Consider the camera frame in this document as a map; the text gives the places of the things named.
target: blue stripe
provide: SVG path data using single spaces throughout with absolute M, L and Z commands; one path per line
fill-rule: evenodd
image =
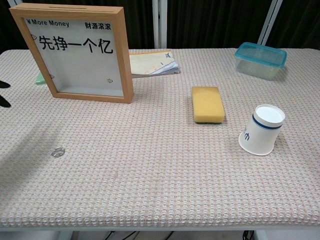
M 258 122 L 258 121 L 255 119 L 255 117 L 254 117 L 253 114 L 252 114 L 252 119 L 253 119 L 253 121 L 254 121 L 257 125 L 259 125 L 260 127 L 264 128 L 264 129 L 275 130 L 275 129 L 281 128 L 281 126 L 282 126 L 282 125 L 280 125 L 280 126 L 266 126 L 266 125 L 263 125 L 263 124 L 261 124 L 260 122 Z

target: green object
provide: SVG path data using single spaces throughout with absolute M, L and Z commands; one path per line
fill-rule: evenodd
M 39 75 L 37 76 L 37 78 L 35 80 L 35 84 L 37 84 L 37 85 L 46 84 L 46 80 L 44 79 L 44 76 L 42 76 L 41 72 L 39 72 Z

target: yellow sponge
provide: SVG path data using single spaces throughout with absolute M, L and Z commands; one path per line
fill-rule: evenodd
M 215 86 L 192 87 L 193 120 L 196 123 L 221 123 L 225 109 Z

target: stack of papers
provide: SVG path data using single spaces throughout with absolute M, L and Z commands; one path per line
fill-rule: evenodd
M 131 53 L 130 64 L 133 78 L 180 73 L 170 50 Z

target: white sign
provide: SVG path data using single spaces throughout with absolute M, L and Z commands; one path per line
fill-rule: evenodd
M 110 22 L 24 21 L 58 92 L 124 96 Z

